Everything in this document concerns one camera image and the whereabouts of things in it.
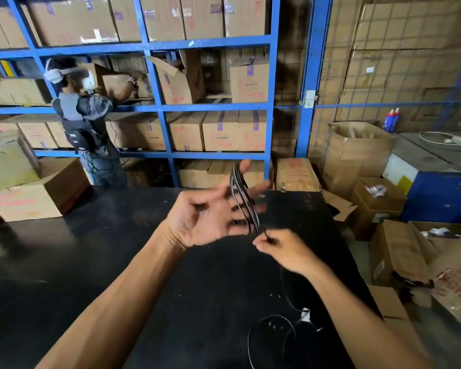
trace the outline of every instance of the person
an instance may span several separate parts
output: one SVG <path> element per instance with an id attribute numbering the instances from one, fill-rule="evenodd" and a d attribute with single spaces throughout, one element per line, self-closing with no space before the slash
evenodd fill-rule
<path id="1" fill-rule="evenodd" d="M 82 80 L 91 75 L 77 67 L 72 58 L 48 60 L 45 79 L 61 85 L 58 98 L 52 102 L 60 116 L 67 140 L 80 153 L 80 161 L 92 176 L 93 184 L 125 186 L 126 175 L 119 160 L 117 148 L 106 129 L 105 117 L 114 107 L 126 101 L 137 91 L 141 73 L 134 72 L 120 93 L 107 94 L 104 88 L 83 90 Z"/>
<path id="2" fill-rule="evenodd" d="M 251 161 L 242 161 L 241 173 L 250 165 Z M 250 187 L 248 193 L 254 198 L 268 187 L 269 181 L 265 180 Z M 240 210 L 233 210 L 235 202 L 227 198 L 228 189 L 229 179 L 224 179 L 214 189 L 181 192 L 146 245 L 75 320 L 37 369 L 121 368 L 172 269 L 185 252 L 227 235 L 248 234 L 247 225 L 234 224 L 243 216 Z M 266 205 L 257 206 L 258 212 L 265 210 Z M 276 244 L 270 244 L 261 234 L 253 241 L 254 246 L 309 280 L 357 369 L 432 367 L 352 294 L 299 236 L 287 229 L 266 232 Z"/>

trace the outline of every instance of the floor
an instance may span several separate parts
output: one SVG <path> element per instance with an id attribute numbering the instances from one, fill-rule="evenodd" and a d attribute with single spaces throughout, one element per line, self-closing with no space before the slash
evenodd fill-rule
<path id="1" fill-rule="evenodd" d="M 368 243 L 356 241 L 352 231 L 342 226 L 341 232 L 357 263 L 360 275 L 371 283 Z M 432 308 L 405 304 L 412 324 L 439 369 L 461 369 L 461 324 L 440 305 Z"/>

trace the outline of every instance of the left hand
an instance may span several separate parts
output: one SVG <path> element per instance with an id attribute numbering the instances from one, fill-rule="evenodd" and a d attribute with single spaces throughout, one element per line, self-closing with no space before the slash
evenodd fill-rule
<path id="1" fill-rule="evenodd" d="M 247 172 L 250 160 L 240 164 L 241 173 Z M 247 225 L 233 225 L 234 220 L 244 219 L 237 209 L 234 198 L 226 198 L 230 185 L 229 177 L 224 178 L 213 189 L 187 190 L 179 193 L 174 206 L 167 215 L 166 230 L 170 241 L 183 247 L 203 245 L 227 235 L 247 235 Z M 270 186 L 264 180 L 248 189 L 250 198 L 256 198 Z M 266 211 L 266 204 L 257 204 L 256 212 Z"/>

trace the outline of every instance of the yellow sticker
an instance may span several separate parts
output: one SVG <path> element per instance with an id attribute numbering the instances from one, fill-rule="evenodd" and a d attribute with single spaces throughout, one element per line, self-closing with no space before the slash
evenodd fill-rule
<path id="1" fill-rule="evenodd" d="M 413 181 L 407 178 L 405 175 L 401 176 L 401 179 L 398 181 L 396 186 L 403 192 L 405 195 L 408 195 L 410 188 L 413 185 Z"/>

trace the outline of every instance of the black table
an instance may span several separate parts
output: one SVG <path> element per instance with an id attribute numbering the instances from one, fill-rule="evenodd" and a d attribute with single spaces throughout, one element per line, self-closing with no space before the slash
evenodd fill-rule
<path id="1" fill-rule="evenodd" d="M 93 188 L 64 218 L 0 225 L 0 368 L 33 367 L 128 265 L 179 189 Z M 296 231 L 377 311 L 319 193 L 269 191 L 265 228 Z M 352 366 L 318 295 L 259 253 L 251 237 L 190 249 L 177 265 L 125 367 L 248 368 L 247 334 L 264 316 L 311 309 L 322 365 Z"/>

